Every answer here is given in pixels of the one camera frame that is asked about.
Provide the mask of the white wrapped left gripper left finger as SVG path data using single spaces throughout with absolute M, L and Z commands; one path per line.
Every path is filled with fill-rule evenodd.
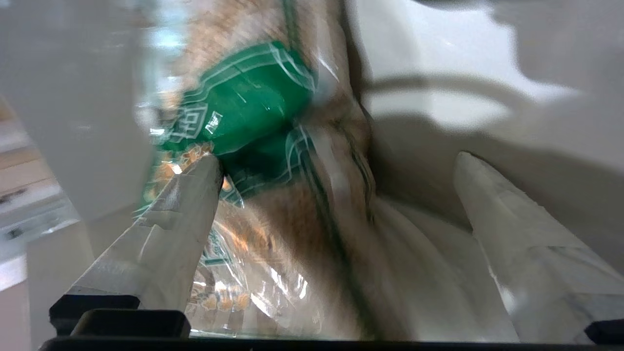
M 176 174 L 49 309 L 57 334 L 69 335 L 95 309 L 184 311 L 222 184 L 212 154 Z

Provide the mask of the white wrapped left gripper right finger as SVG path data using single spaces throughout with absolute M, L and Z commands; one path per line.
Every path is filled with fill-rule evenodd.
M 481 158 L 454 187 L 521 342 L 622 344 L 621 273 Z

